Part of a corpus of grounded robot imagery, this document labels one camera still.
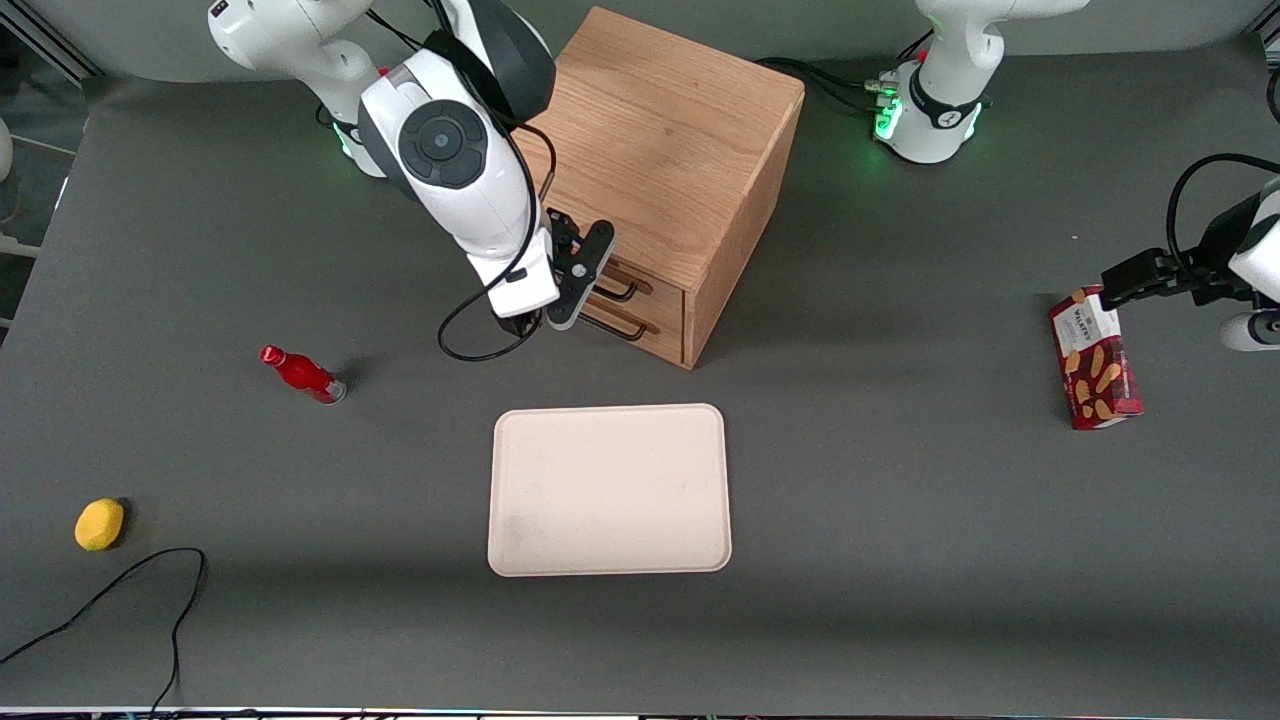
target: gray table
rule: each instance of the gray table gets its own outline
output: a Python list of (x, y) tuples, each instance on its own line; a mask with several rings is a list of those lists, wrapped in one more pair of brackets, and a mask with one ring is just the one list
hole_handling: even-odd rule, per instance
[[(1239, 307), (1134, 305), (1149, 414), (1074, 433), (1044, 315), (1162, 242), (1192, 160), (1280, 152), (1265, 81), (1251, 42), (1011, 59), (933, 168), (812, 97), (692, 373), (589, 327), (453, 363), (434, 334), (475, 284), (462, 254), (337, 155), (301, 86), (99, 85), (0, 350), (0, 646), (197, 544), (189, 705), (1275, 717), (1280, 357), (1217, 343)], [(1207, 170), (1188, 242), (1263, 179)], [(456, 342), (502, 342), (489, 325)], [(266, 342), (351, 397), (288, 391)], [(723, 571), (489, 570), (503, 411), (685, 401), (727, 421)], [(70, 530), (100, 496), (134, 527), (88, 555)], [(192, 569), (0, 669), (0, 703), (148, 703)]]

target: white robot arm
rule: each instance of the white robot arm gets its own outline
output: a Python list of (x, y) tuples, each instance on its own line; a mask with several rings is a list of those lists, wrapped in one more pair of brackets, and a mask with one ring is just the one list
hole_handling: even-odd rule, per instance
[[(1179, 187), (1215, 158), (1239, 156), (1199, 160), (1183, 173)], [(1171, 201), (1171, 218), (1178, 193)], [(1144, 250), (1103, 272), (1102, 284), (1102, 306), (1107, 310), (1143, 297), (1183, 292), (1190, 292), (1196, 305), (1217, 300), (1249, 302), (1251, 313), (1222, 323), (1222, 345), (1240, 351), (1280, 350), (1280, 177), (1215, 218), (1198, 246), (1176, 254), (1158, 247)]]
[(567, 329), (614, 237), (600, 222), (581, 238), (563, 215), (544, 214), (508, 135), (547, 109), (554, 60), (499, 0), (436, 0), (435, 8), (442, 29), (361, 96), (366, 149), (467, 254), (498, 318), (545, 309), (553, 328)]
[(306, 83), (334, 118), (343, 150), (365, 173), (384, 177), (356, 131), (360, 94), (378, 79), (369, 53), (330, 40), (374, 0), (218, 0), (209, 32), (241, 67), (275, 72)]
[(995, 23), (1073, 13), (1089, 0), (916, 0), (934, 38), (922, 64), (909, 58), (868, 83), (886, 92), (873, 137), (913, 163), (941, 163), (973, 136), (982, 92), (1005, 58)]

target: black cable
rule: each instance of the black cable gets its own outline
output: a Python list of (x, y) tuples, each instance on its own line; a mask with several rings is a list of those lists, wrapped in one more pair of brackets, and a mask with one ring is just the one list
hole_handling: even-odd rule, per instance
[(1276, 106), (1276, 82), (1280, 81), (1280, 68), (1271, 72), (1271, 79), (1267, 81), (1267, 110), (1271, 110), (1271, 117), (1280, 123), (1280, 108)]
[(36, 635), (33, 639), (27, 641), (20, 647), (18, 647), (18, 650), (14, 650), (9, 655), (5, 655), (3, 659), (0, 659), (0, 665), (4, 665), (5, 662), (9, 662), (14, 657), (18, 657), (23, 652), (27, 652), (28, 650), (31, 650), (32, 647), (35, 647), (35, 646), (37, 646), (37, 644), (47, 641), (49, 638), (51, 638), (51, 637), (54, 637), (54, 635), (56, 635), (56, 634), (67, 630), (77, 620), (79, 620), (81, 616), (83, 616), (86, 612), (88, 612), (90, 609), (93, 607), (93, 605), (97, 603), (97, 601), (102, 600), (102, 597), (106, 593), (109, 593), (113, 589), (115, 589), (116, 585), (119, 585), (122, 582), (124, 582), (125, 578), (128, 578), (131, 574), (133, 574), (134, 570), (137, 570), (138, 568), (142, 568), (143, 565), (146, 565), (147, 562), (151, 562), (152, 560), (155, 560), (157, 557), (161, 557), (164, 555), (169, 555), (170, 552), (195, 552), (200, 557), (200, 568), (196, 570), (196, 582), (191, 587), (191, 597), (187, 598), (187, 605), (183, 606), (182, 612), (178, 615), (178, 619), (173, 624), (173, 629), (169, 632), (169, 643), (173, 646), (173, 669), (169, 671), (169, 682), (165, 683), (164, 689), (160, 691), (160, 694), (156, 696), (155, 702), (151, 703), (151, 712), (150, 712), (150, 715), (155, 715), (156, 707), (160, 706), (160, 701), (164, 700), (164, 696), (169, 694), (169, 691), (173, 688), (173, 684), (178, 682), (178, 674), (180, 671), (179, 660), (178, 660), (178, 628), (182, 626), (182, 621), (187, 619), (187, 614), (191, 612), (192, 606), (196, 605), (196, 598), (200, 596), (200, 591), (204, 589), (204, 587), (205, 587), (205, 578), (209, 575), (209, 556), (205, 555), (205, 551), (200, 550), (198, 547), (170, 547), (169, 550), (161, 550), (161, 551), (157, 551), (157, 552), (152, 552), (151, 555), (143, 557), (142, 560), (138, 560), (133, 565), (129, 565), (129, 568), (127, 570), (124, 570), (123, 573), (120, 573), (119, 575), (116, 575), (115, 579), (111, 580), (110, 583), (108, 583), (105, 588), (97, 591), (97, 594), (95, 594), (92, 598), (90, 598), (90, 601), (86, 602), (83, 607), (81, 607), (79, 610), (77, 610), (76, 615), (72, 615), (70, 619), (68, 619), (61, 625), (58, 625), (52, 630), (46, 630), (45, 633), (41, 633), (40, 635)]
[(911, 53), (915, 53), (915, 49), (919, 47), (920, 45), (924, 45), (924, 41), (928, 40), (929, 37), (933, 37), (933, 28), (929, 28), (929, 32), (922, 35), (915, 42), (904, 47), (902, 51), (897, 54), (897, 59), (905, 60), (910, 58)]
[(329, 109), (324, 106), (324, 102), (317, 102), (316, 104), (316, 124), (319, 124), (323, 128), (328, 128), (328, 127), (333, 126), (333, 119), (334, 119), (333, 115), (329, 113)]
[(1204, 278), (1194, 275), (1187, 269), (1187, 259), (1183, 256), (1183, 250), (1178, 245), (1178, 204), (1183, 197), (1183, 190), (1187, 188), (1187, 183), (1192, 179), (1192, 177), (1201, 169), (1212, 165), (1213, 163), (1239, 163), (1242, 165), (1249, 165), (1251, 168), (1258, 168), (1260, 170), (1268, 170), (1280, 174), (1280, 163), (1272, 163), (1270, 160), (1263, 160), (1262, 158), (1242, 155), (1239, 152), (1217, 152), (1192, 163), (1190, 167), (1183, 170), (1183, 174), (1179, 176), (1178, 182), (1174, 183), (1174, 190), (1169, 195), (1169, 209), (1165, 213), (1165, 240), (1169, 243), (1169, 254), (1174, 256), (1174, 261), (1178, 263), (1178, 269), (1181, 270), (1183, 274), (1192, 278), (1193, 282), (1206, 290), (1208, 290), (1208, 283)]
[(792, 70), (788, 74), (796, 74), (801, 79), (809, 81), (814, 87), (845, 108), (859, 111), (873, 109), (870, 102), (855, 102), (845, 95), (841, 95), (841, 92), (861, 94), (861, 83), (829, 73), (813, 63), (805, 63), (804, 60), (796, 60), (794, 58), (760, 58), (759, 60), (755, 60), (755, 63), (767, 68)]
[(374, 12), (374, 10), (365, 10), (365, 14), (369, 15), (369, 19), (371, 19), (375, 23), (380, 24), (383, 28), (388, 29), (392, 35), (394, 35), (396, 37), (398, 37), (401, 42), (403, 42), (404, 45), (408, 45), (410, 50), (421, 50), (422, 49), (422, 44), (421, 42), (413, 40), (410, 35), (403, 33), (403, 32), (396, 29), (396, 26), (393, 26), (392, 23), (384, 20), (383, 17), (379, 15), (376, 12)]

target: metal handle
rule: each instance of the metal handle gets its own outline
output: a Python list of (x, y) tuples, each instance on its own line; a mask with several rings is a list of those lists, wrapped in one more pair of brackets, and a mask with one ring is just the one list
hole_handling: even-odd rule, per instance
[(595, 325), (595, 327), (600, 328), (602, 331), (609, 333), (611, 336), (622, 338), (622, 340), (625, 340), (627, 342), (635, 342), (635, 341), (643, 338), (644, 333), (649, 332), (649, 325), (646, 325), (644, 323), (640, 323), (640, 328), (636, 332), (627, 334), (627, 333), (625, 333), (625, 332), (622, 332), (622, 331), (620, 331), (617, 328), (613, 328), (613, 327), (609, 327), (609, 325), (602, 323), (600, 320), (596, 320), (595, 318), (593, 318), (590, 315), (581, 315), (580, 318), (582, 320), (586, 320), (586, 323), (589, 325)]
[(632, 297), (636, 296), (636, 290), (639, 288), (640, 283), (632, 281), (631, 284), (628, 284), (627, 288), (622, 292), (613, 292), (612, 290), (604, 290), (600, 286), (593, 287), (591, 291), (598, 292), (614, 302), (626, 302), (627, 300), (631, 300)]

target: wooden drawer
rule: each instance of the wooden drawer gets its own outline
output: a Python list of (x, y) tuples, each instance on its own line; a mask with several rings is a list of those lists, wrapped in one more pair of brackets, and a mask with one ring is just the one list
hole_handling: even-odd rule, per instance
[(625, 300), (593, 292), (582, 313), (620, 334), (640, 333), (628, 342), (668, 363), (684, 364), (684, 291), (616, 261), (604, 268), (603, 275), (596, 287)]
[[(773, 214), (804, 83), (593, 8), (556, 60), (550, 106), (534, 126), (556, 142), (547, 206), (618, 242), (584, 313), (692, 369)], [(535, 178), (541, 141), (516, 133)]]

